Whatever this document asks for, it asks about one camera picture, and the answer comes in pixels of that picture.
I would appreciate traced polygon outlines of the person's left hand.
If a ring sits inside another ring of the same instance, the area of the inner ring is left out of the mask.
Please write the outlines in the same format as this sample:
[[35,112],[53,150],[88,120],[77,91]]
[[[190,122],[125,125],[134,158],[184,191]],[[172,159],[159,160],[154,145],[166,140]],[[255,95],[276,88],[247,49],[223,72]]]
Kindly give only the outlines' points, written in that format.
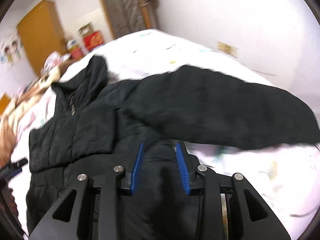
[[21,224],[18,221],[18,210],[11,189],[7,182],[1,180],[1,217],[13,228],[20,228]]

